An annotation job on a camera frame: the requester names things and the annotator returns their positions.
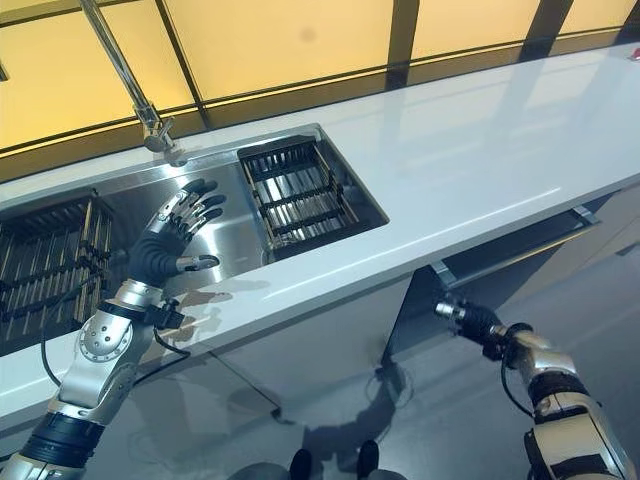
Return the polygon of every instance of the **faucet spout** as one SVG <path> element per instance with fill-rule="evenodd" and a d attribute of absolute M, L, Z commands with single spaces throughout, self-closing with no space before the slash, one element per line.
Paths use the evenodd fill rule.
<path fill-rule="evenodd" d="M 163 122 L 153 104 L 147 100 L 113 33 L 111 33 L 109 25 L 100 12 L 96 0 L 78 1 L 133 101 L 133 110 L 142 122 L 145 147 L 152 152 L 170 152 L 175 147 L 174 141 L 169 136 L 173 118 Z"/>

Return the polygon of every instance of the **robotic hand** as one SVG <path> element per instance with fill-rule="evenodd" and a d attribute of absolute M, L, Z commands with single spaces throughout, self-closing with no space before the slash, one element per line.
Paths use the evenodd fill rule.
<path fill-rule="evenodd" d="M 129 278 L 79 331 L 75 356 L 48 412 L 0 480 L 79 479 L 100 436 L 134 385 L 155 329 L 178 328 L 177 302 L 156 305 L 166 281 L 219 264 L 212 255 L 182 257 L 194 234 L 220 216 L 224 195 L 215 182 L 195 180 L 153 216 L 131 250 Z"/>
<path fill-rule="evenodd" d="M 436 313 L 455 330 L 502 361 L 509 398 L 533 417 L 524 444 L 535 480 L 636 480 L 631 460 L 600 407 L 580 381 L 571 358 L 555 350 L 525 323 L 506 327 L 491 310 L 471 303 L 440 302 Z M 505 369 L 517 369 L 534 407 L 529 412 L 506 386 Z"/>

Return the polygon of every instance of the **white countertop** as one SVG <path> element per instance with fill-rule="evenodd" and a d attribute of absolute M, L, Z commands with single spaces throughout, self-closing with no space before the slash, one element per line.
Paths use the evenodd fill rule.
<path fill-rule="evenodd" d="M 196 353 L 273 327 L 640 181 L 640 44 L 458 76 L 180 140 L 195 149 L 319 123 L 387 225 L 187 294 Z M 0 202 L 151 160 L 144 149 L 0 186 Z M 59 374 L 74 334 L 47 343 Z M 30 347 L 0 358 L 0 416 L 54 386 Z"/>

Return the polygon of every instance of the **shoe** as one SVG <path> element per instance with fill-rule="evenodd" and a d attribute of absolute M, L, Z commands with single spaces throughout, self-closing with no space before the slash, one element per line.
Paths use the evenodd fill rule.
<path fill-rule="evenodd" d="M 301 448 L 293 456 L 289 467 L 291 480 L 309 480 L 311 477 L 311 452 Z"/>
<path fill-rule="evenodd" d="M 373 440 L 364 442 L 358 454 L 358 466 L 356 467 L 358 480 L 367 478 L 371 472 L 377 469 L 379 461 L 380 451 L 378 450 L 378 444 Z"/>

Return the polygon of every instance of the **wire rack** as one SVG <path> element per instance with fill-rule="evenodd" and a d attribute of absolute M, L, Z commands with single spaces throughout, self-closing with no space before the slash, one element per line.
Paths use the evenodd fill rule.
<path fill-rule="evenodd" d="M 249 147 L 238 157 L 276 259 L 365 229 L 315 138 Z"/>
<path fill-rule="evenodd" d="M 80 328 L 106 287 L 112 216 L 85 197 L 0 223 L 0 356 Z M 61 297 L 99 273 L 59 305 Z"/>

